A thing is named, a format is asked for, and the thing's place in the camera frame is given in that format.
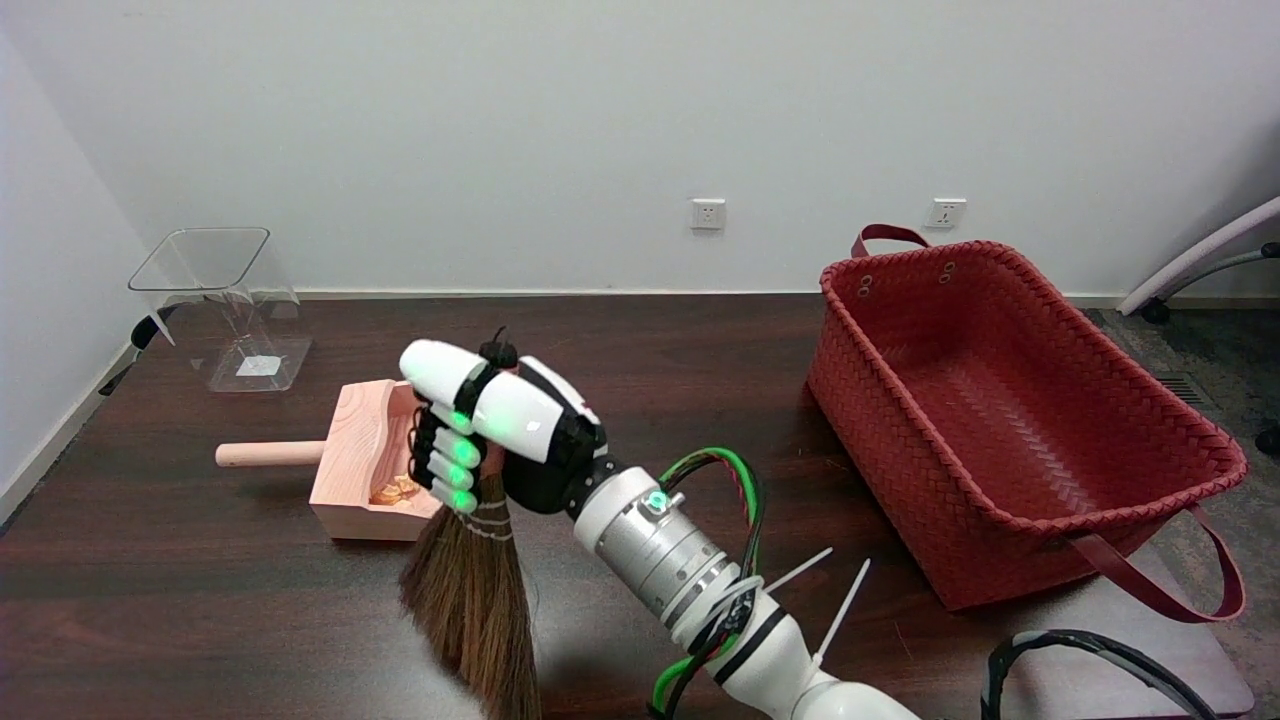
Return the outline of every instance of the clear acrylic box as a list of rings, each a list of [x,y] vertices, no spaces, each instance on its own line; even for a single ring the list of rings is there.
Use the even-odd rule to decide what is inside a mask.
[[[265,228],[180,229],[129,278],[212,392],[288,389],[311,347],[270,237]]]

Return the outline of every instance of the white robot arm segment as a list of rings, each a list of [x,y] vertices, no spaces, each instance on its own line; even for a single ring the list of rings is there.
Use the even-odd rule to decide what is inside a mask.
[[[705,665],[731,697],[774,720],[919,720],[884,693],[819,670],[796,620],[680,511],[682,496],[668,498],[644,469],[608,454],[595,414],[549,368],[524,357],[518,375],[500,373],[460,347],[416,341],[401,372],[453,429],[466,434],[470,424],[524,457],[507,459],[507,495],[539,512],[568,512],[576,539],[682,648],[724,621],[727,600],[754,593],[737,642]]]

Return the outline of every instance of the wall outlet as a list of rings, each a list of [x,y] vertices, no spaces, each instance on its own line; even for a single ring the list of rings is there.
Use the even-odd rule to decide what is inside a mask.
[[[724,199],[723,197],[694,197],[689,201],[692,208],[692,217],[689,227],[695,231],[722,231],[724,229]]]
[[[925,220],[924,227],[927,228],[954,228],[960,224],[960,218],[964,217],[964,209],[968,202],[963,197],[934,197],[933,209],[929,211],[929,219]]]

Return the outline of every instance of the pink wooden dustpan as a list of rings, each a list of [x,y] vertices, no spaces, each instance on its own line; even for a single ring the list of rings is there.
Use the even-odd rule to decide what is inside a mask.
[[[214,457],[223,468],[319,464],[311,510],[330,538],[412,542],[440,507],[426,489],[397,482],[408,471],[417,407],[406,382],[343,386],[328,439],[220,445]]]

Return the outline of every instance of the white robot fingertip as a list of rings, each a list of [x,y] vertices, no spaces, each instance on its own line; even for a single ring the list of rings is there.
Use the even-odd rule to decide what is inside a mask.
[[[401,354],[401,375],[422,397],[449,407],[462,383],[484,365],[475,352],[438,340],[415,340]]]

